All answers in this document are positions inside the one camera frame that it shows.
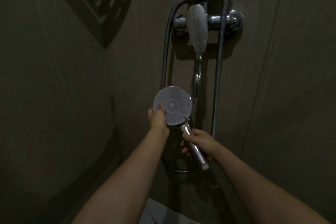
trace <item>chrome handle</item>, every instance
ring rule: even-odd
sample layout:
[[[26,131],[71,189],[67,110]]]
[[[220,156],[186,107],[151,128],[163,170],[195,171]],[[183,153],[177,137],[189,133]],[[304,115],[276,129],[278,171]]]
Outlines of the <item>chrome handle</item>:
[[[186,133],[187,135],[191,136],[193,134],[193,131],[191,130],[188,122],[181,125],[180,128],[183,131],[183,133]],[[201,168],[203,170],[209,169],[209,164],[206,158],[204,157],[203,153],[198,149],[198,147],[189,141],[186,141],[186,142],[187,142],[189,150],[192,152],[193,156],[196,158]]]

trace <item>person's right hand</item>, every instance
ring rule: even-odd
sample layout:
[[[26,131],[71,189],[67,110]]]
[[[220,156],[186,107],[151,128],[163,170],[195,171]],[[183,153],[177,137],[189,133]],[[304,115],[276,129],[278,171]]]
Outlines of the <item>person's right hand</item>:
[[[221,146],[220,143],[203,130],[193,129],[192,131],[194,134],[191,136],[187,135],[186,133],[182,135],[184,140],[192,142],[209,157],[215,158],[215,153]]]

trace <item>forearm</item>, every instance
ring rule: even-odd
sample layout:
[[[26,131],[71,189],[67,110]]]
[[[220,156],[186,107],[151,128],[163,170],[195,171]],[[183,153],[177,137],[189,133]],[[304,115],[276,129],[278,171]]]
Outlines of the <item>forearm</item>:
[[[223,146],[214,156],[255,223],[328,223]]]
[[[130,157],[94,193],[73,224],[136,223],[165,141],[161,130],[151,129]]]

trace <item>hand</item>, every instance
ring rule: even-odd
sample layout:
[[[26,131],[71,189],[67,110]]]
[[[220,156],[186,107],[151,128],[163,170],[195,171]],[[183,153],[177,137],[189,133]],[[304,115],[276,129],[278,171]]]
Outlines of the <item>hand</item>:
[[[167,128],[166,109],[163,104],[160,104],[160,108],[156,112],[154,112],[153,108],[148,110],[148,120],[150,122],[150,128],[161,130],[164,138],[168,138],[169,128]]]
[[[184,133],[182,137],[185,140],[195,144],[212,160],[215,157],[217,149],[220,147],[219,142],[215,141],[215,139],[213,139],[207,132],[203,130],[193,129],[192,131],[194,133],[193,135],[189,136]]]

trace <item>shower head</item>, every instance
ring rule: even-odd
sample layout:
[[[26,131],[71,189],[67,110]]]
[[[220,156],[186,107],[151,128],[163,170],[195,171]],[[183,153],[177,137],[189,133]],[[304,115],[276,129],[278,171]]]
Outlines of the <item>shower head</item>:
[[[192,5],[186,16],[191,43],[197,55],[205,52],[208,44],[208,17],[203,6]]]
[[[191,97],[179,87],[167,87],[158,92],[153,108],[156,112],[160,104],[166,108],[167,124],[177,126],[189,118],[192,109]]]

